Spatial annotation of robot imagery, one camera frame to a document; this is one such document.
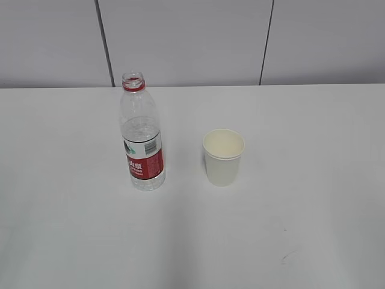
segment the bottle opening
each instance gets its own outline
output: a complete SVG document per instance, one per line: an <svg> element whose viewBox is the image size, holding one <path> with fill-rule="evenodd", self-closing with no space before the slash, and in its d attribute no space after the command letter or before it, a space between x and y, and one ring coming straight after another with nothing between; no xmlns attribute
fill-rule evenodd
<svg viewBox="0 0 385 289"><path fill-rule="evenodd" d="M146 87L146 83L141 72L129 72L123 74L122 86L128 92L139 92Z"/></svg>

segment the white table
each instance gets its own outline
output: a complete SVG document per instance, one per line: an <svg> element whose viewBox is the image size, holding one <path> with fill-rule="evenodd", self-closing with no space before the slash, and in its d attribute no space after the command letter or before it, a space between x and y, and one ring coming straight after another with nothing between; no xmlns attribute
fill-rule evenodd
<svg viewBox="0 0 385 289"><path fill-rule="evenodd" d="M167 177L143 193L121 89L0 90L1 289L384 288L385 85L149 91ZM214 128L246 141L226 188Z"/></svg>

